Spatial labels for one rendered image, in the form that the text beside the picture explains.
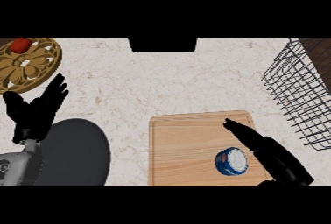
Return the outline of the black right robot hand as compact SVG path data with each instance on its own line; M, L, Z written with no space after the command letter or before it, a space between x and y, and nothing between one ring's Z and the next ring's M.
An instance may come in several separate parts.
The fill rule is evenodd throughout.
M249 149L262 168L273 177L262 181L256 187L295 187L308 186L314 179L302 164L286 148L248 126L228 118L222 127L231 132L242 145Z

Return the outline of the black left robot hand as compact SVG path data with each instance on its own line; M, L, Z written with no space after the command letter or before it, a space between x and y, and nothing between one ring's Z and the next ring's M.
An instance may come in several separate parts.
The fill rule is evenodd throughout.
M2 93L5 114L14 122L14 144L23 144L26 139L38 142L44 140L55 112L67 95L66 87L64 77L58 73L44 93L30 102L26 102L13 91Z

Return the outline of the blue can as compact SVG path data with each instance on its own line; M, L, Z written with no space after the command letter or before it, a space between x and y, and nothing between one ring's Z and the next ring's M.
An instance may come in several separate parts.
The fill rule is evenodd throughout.
M214 166L225 176L242 175L248 169L248 160L243 151L234 147L219 151L214 157Z

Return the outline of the wooden cutting board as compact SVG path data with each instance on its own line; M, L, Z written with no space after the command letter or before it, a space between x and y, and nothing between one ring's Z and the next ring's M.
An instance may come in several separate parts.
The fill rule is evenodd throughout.
M149 119L150 186L256 186L271 178L251 152L245 152L248 170L242 175L218 173L217 153L230 147L248 150L222 127L227 119L253 126L243 110L156 115Z

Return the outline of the dark grey round plate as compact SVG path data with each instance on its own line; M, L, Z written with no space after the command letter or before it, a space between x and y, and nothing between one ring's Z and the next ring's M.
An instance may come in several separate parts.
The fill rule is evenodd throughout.
M100 127L72 118L51 125L41 141L42 167L35 186L103 186L109 175L109 141Z

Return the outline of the ornate brown round trivet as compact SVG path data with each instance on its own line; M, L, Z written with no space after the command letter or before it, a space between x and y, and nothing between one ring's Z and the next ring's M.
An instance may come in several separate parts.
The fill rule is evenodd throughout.
M13 41L0 46L0 95L19 94L35 88L53 75L61 60L61 49L51 38L30 38L24 53L10 51Z

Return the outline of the red pepper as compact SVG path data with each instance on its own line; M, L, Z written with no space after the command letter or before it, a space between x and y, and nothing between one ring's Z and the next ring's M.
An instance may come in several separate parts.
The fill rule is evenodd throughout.
M10 51L13 53L21 54L27 51L30 45L32 41L27 38L16 38L10 45Z

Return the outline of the dark brown wooden surface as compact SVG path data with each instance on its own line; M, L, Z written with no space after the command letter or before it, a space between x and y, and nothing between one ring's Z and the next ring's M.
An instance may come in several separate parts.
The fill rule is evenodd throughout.
M299 38L298 41L313 62L326 90L331 92L331 38Z

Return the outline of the black appliance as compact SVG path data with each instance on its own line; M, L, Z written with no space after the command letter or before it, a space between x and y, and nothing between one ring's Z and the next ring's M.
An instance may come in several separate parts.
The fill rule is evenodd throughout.
M128 38L134 53L191 53L196 38Z

